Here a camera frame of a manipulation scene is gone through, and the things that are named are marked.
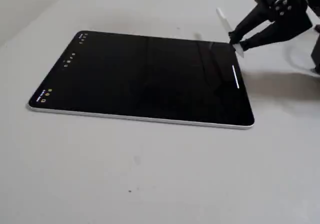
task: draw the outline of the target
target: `white wall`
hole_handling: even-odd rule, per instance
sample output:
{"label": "white wall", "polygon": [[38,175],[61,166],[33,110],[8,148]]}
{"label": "white wall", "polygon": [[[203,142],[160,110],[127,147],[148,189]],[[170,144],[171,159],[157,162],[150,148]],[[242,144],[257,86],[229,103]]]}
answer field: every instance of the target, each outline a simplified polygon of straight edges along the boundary
{"label": "white wall", "polygon": [[56,0],[0,0],[0,46]]}

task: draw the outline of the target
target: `robotic arm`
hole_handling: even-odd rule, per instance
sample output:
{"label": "robotic arm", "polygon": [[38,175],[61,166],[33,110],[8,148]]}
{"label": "robotic arm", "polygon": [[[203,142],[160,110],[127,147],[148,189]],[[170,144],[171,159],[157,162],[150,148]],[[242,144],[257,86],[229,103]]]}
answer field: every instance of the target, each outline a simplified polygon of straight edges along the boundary
{"label": "robotic arm", "polygon": [[[306,14],[308,5],[315,10],[320,0],[255,0],[257,6],[229,33],[230,44],[240,44],[244,51],[271,43],[288,41],[313,25]],[[261,23],[271,24],[263,31],[242,41],[245,34]]]}

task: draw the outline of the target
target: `table surface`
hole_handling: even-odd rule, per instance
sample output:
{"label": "table surface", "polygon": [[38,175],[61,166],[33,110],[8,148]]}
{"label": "table surface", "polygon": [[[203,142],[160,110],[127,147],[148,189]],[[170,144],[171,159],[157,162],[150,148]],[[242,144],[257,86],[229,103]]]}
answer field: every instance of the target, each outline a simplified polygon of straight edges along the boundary
{"label": "table surface", "polygon": [[59,0],[2,46],[0,222],[319,223],[320,80],[308,72],[313,30],[239,59],[256,118],[250,130],[26,108],[80,30],[226,42],[215,8],[235,26],[254,5]]}

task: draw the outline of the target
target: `tablet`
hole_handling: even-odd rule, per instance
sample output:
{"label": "tablet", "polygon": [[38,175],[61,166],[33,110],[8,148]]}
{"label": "tablet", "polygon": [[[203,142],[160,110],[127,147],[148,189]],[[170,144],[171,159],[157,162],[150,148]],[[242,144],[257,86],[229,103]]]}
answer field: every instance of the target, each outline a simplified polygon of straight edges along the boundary
{"label": "tablet", "polygon": [[229,44],[91,31],[76,34],[28,106],[174,124],[254,124]]}

